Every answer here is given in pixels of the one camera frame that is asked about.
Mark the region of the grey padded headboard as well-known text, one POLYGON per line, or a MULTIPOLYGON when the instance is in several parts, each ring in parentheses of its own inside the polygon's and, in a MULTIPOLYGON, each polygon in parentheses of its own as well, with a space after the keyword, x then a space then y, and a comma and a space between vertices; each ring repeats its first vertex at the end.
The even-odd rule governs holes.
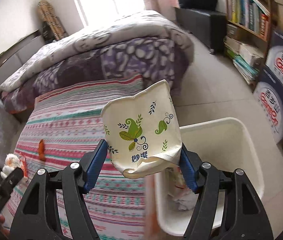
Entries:
POLYGON ((44 45, 41 32, 36 30, 2 52, 0 54, 0 85, 44 45))

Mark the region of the plaid coat on rack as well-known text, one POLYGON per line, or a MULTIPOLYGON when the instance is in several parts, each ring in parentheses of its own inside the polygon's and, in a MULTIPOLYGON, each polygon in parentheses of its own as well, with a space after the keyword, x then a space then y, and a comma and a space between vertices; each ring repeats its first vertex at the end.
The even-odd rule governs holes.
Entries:
POLYGON ((42 36, 46 44, 59 41, 68 36, 59 18, 55 15, 52 5, 48 1, 39 1, 37 11, 42 21, 42 36))

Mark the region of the wooden bookshelf with books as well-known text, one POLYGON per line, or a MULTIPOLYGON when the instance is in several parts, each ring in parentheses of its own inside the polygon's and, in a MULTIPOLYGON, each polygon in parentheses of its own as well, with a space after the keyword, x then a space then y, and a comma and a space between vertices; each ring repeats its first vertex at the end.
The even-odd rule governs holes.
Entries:
POLYGON ((259 40, 269 40, 272 0, 226 0, 227 20, 259 40))

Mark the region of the lower Ganten water box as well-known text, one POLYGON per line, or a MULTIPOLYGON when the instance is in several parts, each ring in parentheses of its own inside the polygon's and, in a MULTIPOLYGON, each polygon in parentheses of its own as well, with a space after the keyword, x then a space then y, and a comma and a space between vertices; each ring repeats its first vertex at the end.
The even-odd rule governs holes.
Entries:
POLYGON ((269 123, 275 143, 283 141, 283 84, 265 67, 253 92, 269 123))

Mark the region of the white tissue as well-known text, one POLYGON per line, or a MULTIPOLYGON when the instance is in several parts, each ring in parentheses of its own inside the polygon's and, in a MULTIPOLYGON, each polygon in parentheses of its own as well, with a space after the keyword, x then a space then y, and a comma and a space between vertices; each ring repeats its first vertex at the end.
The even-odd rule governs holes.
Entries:
POLYGON ((6 179, 15 168, 22 168, 22 162, 15 154, 9 153, 0 172, 1 178, 6 179))

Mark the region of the stack of books on floor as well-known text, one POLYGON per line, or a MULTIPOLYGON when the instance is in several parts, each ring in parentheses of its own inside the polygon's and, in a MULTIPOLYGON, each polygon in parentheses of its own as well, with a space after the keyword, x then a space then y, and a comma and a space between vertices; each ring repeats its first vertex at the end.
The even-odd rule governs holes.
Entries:
POLYGON ((240 42, 229 36, 224 38, 224 53, 249 86, 252 86, 259 75, 264 53, 257 47, 240 42))

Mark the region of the patterned striped tablecloth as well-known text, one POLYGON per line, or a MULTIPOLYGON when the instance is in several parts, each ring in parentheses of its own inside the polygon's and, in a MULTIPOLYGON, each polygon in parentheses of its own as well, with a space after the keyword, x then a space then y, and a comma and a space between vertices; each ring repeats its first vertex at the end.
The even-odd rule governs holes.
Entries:
MULTIPOLYGON (((45 168, 57 171, 79 161, 105 137, 101 110, 110 100, 144 88, 140 74, 123 79, 78 83, 37 97, 35 108, 14 149, 26 158, 28 177, 45 168), (46 161, 38 155, 44 140, 46 161)), ((101 239, 143 239, 145 187, 143 179, 125 178, 106 159, 96 186, 84 197, 101 239)))

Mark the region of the red white snack wrapper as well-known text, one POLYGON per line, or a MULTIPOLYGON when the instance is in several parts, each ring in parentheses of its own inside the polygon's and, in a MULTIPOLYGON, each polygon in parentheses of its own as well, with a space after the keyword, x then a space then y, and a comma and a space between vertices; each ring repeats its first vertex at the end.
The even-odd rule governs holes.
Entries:
POLYGON ((28 168, 27 168, 26 158, 23 155, 20 155, 19 160, 20 160, 20 168, 24 173, 24 178, 28 179, 28 168))

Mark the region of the white cartoon print duvet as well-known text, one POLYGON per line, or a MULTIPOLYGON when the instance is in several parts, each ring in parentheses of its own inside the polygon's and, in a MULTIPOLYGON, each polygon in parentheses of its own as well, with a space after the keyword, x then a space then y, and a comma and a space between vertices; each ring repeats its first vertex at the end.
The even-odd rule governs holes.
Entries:
POLYGON ((35 74, 74 55, 140 37, 165 37, 184 51, 193 62, 194 44, 190 36, 176 24, 154 10, 143 10, 109 23, 94 31, 85 27, 57 42, 42 46, 1 85, 11 92, 35 74))

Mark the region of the black storage bench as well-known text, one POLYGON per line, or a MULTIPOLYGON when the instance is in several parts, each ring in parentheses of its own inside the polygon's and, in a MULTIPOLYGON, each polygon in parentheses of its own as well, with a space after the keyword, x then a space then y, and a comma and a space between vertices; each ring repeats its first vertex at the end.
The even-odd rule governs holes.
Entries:
POLYGON ((211 54, 224 51, 227 18, 224 13, 200 9, 176 8, 179 25, 192 33, 210 50, 211 54))

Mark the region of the crushed paper cup green leaves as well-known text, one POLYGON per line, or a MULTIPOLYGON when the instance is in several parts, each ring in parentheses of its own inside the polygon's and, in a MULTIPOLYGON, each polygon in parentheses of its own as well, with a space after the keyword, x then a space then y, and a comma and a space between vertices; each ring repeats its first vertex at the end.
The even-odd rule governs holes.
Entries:
POLYGON ((124 177, 143 178, 179 164, 182 139, 166 80, 111 100, 101 118, 111 161, 124 177))

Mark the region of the orange peel piece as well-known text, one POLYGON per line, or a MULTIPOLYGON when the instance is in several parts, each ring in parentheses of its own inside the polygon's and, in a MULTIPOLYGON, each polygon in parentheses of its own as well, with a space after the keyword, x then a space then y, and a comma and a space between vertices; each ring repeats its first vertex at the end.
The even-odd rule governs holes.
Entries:
POLYGON ((39 144, 38 144, 38 155, 39 155, 39 159, 41 161, 46 161, 46 157, 45 157, 45 144, 44 144, 44 140, 41 139, 39 144))

